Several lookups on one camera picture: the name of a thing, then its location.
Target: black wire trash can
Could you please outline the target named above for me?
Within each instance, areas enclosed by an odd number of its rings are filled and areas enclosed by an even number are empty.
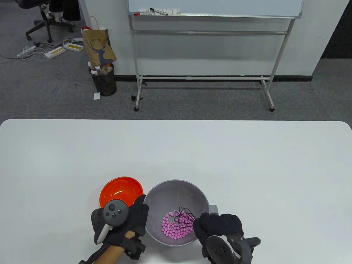
[[[110,96],[116,93],[117,87],[115,82],[114,68],[107,75],[92,74],[88,68],[89,74],[92,76],[96,90],[101,96]]]

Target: whiteboard stand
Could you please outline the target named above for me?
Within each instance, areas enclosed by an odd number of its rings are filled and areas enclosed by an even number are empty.
[[[186,16],[197,16],[197,17],[218,17],[218,15],[211,15],[211,14],[182,14]],[[267,103],[269,105],[269,111],[274,112],[275,111],[275,106],[274,102],[271,98],[270,95],[270,88],[273,82],[273,79],[276,74],[277,67],[279,66],[282,54],[285,50],[287,41],[290,37],[293,25],[295,23],[296,19],[299,19],[301,17],[301,12],[298,16],[296,17],[282,17],[282,16],[240,16],[240,17],[246,17],[246,18],[282,18],[282,19],[290,19],[290,24],[287,28],[286,31],[174,31],[174,30],[135,30],[133,28],[132,24],[132,16],[134,16],[133,12],[128,12],[128,20],[130,24],[130,32],[131,32],[131,39],[132,39],[132,50],[133,50],[133,58],[134,58],[134,66],[136,69],[136,78],[137,78],[137,98],[136,98],[136,106],[134,107],[134,110],[137,112],[139,110],[139,101],[140,101],[140,95],[142,92],[142,84],[144,80],[227,80],[227,81],[260,81],[262,90],[264,92],[265,99],[267,100]],[[239,17],[237,15],[222,15],[222,17]],[[282,41],[282,45],[280,48],[280,51],[277,55],[274,67],[272,69],[270,77],[264,77],[263,75],[260,77],[193,77],[193,76],[144,76],[141,75],[139,70],[138,70],[138,60],[137,60],[137,48],[136,48],[136,40],[135,40],[135,35],[140,34],[140,35],[156,35],[156,34],[188,34],[188,35],[209,35],[209,36],[267,36],[267,35],[284,35],[284,39]]]

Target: black glove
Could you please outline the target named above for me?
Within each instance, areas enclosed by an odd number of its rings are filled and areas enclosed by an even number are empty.
[[[202,244],[203,257],[207,257],[210,262],[214,263],[209,256],[206,242],[212,235],[232,235],[243,234],[241,220],[236,215],[222,214],[222,215],[209,215],[203,213],[200,218],[193,222],[194,233]]]
[[[106,235],[103,245],[95,252],[87,261],[81,261],[79,264],[92,264],[96,261],[111,245],[120,246],[125,248],[125,253],[133,260],[138,260],[139,256],[145,250],[145,246],[138,239],[145,234],[145,225],[147,223],[147,216],[149,206],[144,205],[145,195],[139,196],[134,204],[129,207],[128,217],[126,221],[118,227],[114,227]],[[105,225],[102,217],[103,209],[96,209],[92,213],[92,225],[95,232],[94,241],[96,241],[100,235],[102,227]],[[125,237],[127,231],[132,230],[136,235],[128,239]]]
[[[124,245],[125,243],[130,244],[131,241],[135,243],[138,241],[140,236],[144,236],[149,211],[149,206],[143,204],[144,198],[144,194],[137,198],[134,204],[129,208],[128,217],[125,223],[119,227],[114,227],[111,231],[109,231],[103,241],[104,243],[129,249],[128,245]],[[126,232],[129,230],[136,233],[136,235],[131,239],[125,237]]]

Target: gray carpet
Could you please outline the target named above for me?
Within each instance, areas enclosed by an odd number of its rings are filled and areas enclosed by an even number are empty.
[[[15,56],[24,46],[32,46],[25,31],[38,18],[37,8],[23,10],[13,0],[0,0],[0,53]],[[53,27],[54,43],[79,37],[80,27],[75,33]],[[36,42],[47,38],[45,29],[32,36]],[[133,82],[117,83],[115,95],[94,101],[87,61],[84,51],[67,51],[53,60],[36,54],[32,61],[1,63],[0,123],[10,118],[54,118],[341,120],[352,124],[351,59],[321,60],[311,83],[274,83],[273,113],[260,90],[245,89],[259,84],[243,82],[149,83],[139,112],[133,111],[130,98],[136,90]]]

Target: chair base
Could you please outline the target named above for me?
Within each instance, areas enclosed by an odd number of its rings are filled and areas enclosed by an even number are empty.
[[[34,27],[31,28],[29,31],[26,32],[26,36],[28,40],[32,40],[31,36],[29,34],[37,31],[38,29],[41,29],[42,27],[46,27],[46,31],[48,32],[48,43],[52,42],[51,38],[51,33],[50,33],[50,26],[59,26],[59,27],[67,27],[69,32],[73,32],[73,27],[71,24],[68,23],[61,23],[61,22],[56,22],[53,19],[48,20],[44,13],[44,9],[42,6],[39,6],[40,8],[40,14],[42,15],[43,20],[36,20],[34,21]]]

